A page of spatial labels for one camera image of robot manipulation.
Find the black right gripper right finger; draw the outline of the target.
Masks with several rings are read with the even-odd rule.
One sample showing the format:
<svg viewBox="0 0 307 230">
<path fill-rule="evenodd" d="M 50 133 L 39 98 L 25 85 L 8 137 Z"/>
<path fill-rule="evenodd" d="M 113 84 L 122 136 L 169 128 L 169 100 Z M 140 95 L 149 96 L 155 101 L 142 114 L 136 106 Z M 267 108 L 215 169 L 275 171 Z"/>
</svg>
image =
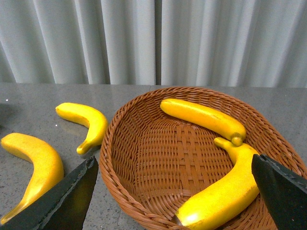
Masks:
<svg viewBox="0 0 307 230">
<path fill-rule="evenodd" d="M 267 155 L 253 155 L 252 175 L 279 230 L 307 228 L 307 180 Z"/>
</svg>

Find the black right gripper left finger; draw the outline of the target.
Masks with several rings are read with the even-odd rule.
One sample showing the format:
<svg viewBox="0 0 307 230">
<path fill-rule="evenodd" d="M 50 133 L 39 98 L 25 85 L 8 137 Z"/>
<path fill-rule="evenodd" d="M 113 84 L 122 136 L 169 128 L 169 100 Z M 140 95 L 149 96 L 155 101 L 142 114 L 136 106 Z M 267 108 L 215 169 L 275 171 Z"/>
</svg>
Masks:
<svg viewBox="0 0 307 230">
<path fill-rule="evenodd" d="M 95 157 L 86 159 L 2 230 L 81 230 L 98 174 Z"/>
</svg>

